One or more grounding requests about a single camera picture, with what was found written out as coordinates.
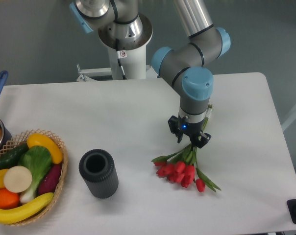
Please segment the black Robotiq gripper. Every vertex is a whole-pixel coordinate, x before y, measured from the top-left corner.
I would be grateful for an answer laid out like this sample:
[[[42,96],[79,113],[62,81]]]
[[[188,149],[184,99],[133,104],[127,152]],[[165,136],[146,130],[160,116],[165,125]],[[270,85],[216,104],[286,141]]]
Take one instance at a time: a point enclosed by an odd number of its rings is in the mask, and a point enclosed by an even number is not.
[[[168,120],[170,132],[177,137],[177,143],[182,141],[183,135],[189,136],[193,147],[203,148],[211,139],[211,135],[202,132],[203,121],[189,123],[171,116]]]

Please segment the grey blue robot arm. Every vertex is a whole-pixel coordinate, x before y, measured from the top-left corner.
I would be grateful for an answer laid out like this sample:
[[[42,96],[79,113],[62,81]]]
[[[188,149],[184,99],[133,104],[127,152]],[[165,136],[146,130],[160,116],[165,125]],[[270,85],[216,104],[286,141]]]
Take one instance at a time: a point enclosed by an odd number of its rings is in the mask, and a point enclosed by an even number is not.
[[[211,139],[204,132],[204,120],[214,83],[206,65],[224,55],[231,40],[223,28],[214,26],[203,1],[176,0],[174,5],[189,42],[178,50],[158,49],[150,65],[180,96],[178,115],[168,121],[170,131],[179,141],[186,135],[192,146],[202,148]],[[89,74],[110,74],[114,80],[146,77],[146,46],[153,30],[136,0],[74,0],[70,10],[86,33],[98,33],[108,50],[110,68],[88,70]]]

